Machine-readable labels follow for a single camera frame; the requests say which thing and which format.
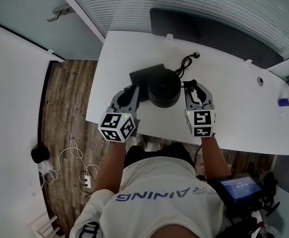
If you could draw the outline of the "white printed t-shirt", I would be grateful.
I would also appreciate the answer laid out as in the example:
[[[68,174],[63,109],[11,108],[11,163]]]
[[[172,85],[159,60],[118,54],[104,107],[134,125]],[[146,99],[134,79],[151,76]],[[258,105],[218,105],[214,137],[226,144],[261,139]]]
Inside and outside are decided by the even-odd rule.
[[[186,161],[155,157],[123,170],[117,194],[94,192],[70,231],[70,238],[149,238],[179,225],[200,238],[224,229],[224,204]]]

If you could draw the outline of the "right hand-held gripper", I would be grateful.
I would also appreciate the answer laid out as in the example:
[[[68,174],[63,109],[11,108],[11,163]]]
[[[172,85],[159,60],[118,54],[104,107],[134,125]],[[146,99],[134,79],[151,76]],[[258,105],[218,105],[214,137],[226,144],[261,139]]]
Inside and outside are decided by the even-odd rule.
[[[185,118],[194,137],[211,137],[216,120],[211,92],[196,80],[183,82]]]

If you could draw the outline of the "frosted glass door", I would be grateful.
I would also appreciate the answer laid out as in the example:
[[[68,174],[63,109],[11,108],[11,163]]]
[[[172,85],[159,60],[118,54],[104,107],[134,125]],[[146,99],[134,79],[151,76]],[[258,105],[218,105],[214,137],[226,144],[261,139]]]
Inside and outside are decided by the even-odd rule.
[[[66,5],[69,14],[47,21]],[[66,0],[0,0],[0,25],[65,60],[98,60],[103,46]]]

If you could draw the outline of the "black square base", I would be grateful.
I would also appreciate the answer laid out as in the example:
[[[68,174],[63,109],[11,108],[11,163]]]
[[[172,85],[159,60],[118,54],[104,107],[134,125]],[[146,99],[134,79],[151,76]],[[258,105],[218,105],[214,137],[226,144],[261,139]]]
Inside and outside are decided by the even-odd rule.
[[[145,69],[137,70],[129,74],[131,83],[139,86],[139,102],[149,100],[148,85],[151,77],[153,77],[157,70],[165,69],[164,64],[158,64]]]

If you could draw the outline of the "white metal rack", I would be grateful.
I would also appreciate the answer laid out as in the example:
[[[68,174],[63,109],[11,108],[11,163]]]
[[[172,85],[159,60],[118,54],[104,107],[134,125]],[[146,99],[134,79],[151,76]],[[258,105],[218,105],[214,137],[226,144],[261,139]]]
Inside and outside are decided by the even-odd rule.
[[[29,225],[32,229],[35,238],[63,238],[57,233],[60,231],[60,227],[53,228],[52,224],[58,219],[57,215],[49,217],[48,213],[43,213],[38,216]]]

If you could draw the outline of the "person's left forearm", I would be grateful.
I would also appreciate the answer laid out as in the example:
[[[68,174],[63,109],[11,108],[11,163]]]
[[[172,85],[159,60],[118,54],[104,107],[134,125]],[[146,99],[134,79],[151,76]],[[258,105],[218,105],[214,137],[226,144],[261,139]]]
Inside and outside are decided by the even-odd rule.
[[[126,143],[112,142],[108,152],[103,157],[98,172],[94,191],[107,189],[114,194],[120,190],[124,161],[126,156]]]

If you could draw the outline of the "black tablet with lit screen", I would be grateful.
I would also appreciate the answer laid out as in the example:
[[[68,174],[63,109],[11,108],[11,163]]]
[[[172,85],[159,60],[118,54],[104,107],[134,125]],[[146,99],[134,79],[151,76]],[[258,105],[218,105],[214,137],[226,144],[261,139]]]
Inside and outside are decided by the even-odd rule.
[[[240,174],[218,179],[216,189],[220,196],[231,202],[251,201],[259,198],[263,189],[249,174]]]

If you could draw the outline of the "black shorts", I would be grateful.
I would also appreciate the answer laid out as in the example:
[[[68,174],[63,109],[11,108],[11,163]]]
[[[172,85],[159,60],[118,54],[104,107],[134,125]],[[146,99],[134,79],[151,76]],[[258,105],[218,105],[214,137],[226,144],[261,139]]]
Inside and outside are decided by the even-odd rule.
[[[190,153],[185,149],[182,143],[176,142],[167,145],[163,149],[153,152],[146,152],[139,146],[132,146],[126,153],[124,168],[144,159],[155,157],[170,157],[188,162],[194,168],[194,162]]]

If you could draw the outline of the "black equipment stand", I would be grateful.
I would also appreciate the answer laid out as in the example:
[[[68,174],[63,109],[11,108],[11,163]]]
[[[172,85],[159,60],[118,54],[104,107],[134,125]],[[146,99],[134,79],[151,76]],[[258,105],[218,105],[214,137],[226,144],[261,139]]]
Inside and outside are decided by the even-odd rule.
[[[224,177],[208,180],[206,177],[199,175],[198,178],[208,183],[217,193],[218,179]],[[265,226],[265,223],[261,218],[260,210],[266,211],[266,216],[268,217],[278,208],[280,203],[274,202],[278,183],[274,174],[272,172],[267,173],[262,181],[255,181],[261,185],[263,193],[259,198],[255,198],[251,201],[231,202],[225,200],[223,196],[220,196],[217,193],[226,207],[225,217],[230,224],[224,231],[220,232],[216,238],[252,238],[251,236],[253,234],[259,233],[260,229]]]

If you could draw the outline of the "black pot with handle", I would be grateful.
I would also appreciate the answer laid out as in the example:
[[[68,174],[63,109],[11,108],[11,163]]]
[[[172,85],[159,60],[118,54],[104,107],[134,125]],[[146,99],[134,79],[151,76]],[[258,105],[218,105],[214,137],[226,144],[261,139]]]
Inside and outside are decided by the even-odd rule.
[[[181,93],[179,76],[170,69],[157,69],[148,79],[148,97],[159,108],[170,108],[177,103]]]

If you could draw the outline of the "clear plastic bag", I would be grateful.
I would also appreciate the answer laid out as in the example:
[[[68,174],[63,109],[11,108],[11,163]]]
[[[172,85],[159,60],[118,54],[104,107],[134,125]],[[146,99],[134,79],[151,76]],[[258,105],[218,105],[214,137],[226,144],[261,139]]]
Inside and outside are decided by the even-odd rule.
[[[50,185],[55,179],[54,166],[50,160],[44,160],[38,164],[38,171],[43,182]]]

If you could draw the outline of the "black round pouch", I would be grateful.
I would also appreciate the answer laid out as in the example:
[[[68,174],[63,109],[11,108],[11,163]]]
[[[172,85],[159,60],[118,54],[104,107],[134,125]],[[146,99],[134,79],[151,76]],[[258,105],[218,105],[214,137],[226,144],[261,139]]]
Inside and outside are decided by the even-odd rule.
[[[50,152],[45,145],[41,144],[31,150],[31,157],[36,164],[39,164],[50,159]]]

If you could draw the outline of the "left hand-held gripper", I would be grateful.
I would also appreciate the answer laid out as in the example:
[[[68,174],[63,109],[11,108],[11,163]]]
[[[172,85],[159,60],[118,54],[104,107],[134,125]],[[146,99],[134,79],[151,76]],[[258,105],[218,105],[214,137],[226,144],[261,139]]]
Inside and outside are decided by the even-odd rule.
[[[102,114],[98,130],[106,141],[126,142],[136,136],[139,125],[139,86],[129,85],[112,98],[106,112]]]

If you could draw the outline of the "wide black desk partition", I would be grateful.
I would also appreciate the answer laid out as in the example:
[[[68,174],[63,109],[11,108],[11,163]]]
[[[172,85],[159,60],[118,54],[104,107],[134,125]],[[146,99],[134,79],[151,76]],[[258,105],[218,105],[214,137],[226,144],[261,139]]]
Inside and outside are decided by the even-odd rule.
[[[284,61],[284,58],[259,40],[226,24],[181,11],[150,9],[152,33],[171,34],[173,38],[204,45],[252,63],[262,69]]]

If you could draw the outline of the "person's right forearm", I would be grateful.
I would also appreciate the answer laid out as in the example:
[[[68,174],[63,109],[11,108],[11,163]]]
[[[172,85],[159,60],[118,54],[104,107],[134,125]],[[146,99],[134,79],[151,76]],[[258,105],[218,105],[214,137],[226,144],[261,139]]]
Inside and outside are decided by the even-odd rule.
[[[206,178],[210,180],[230,176],[231,170],[220,151],[216,138],[214,136],[202,137],[201,142]]]

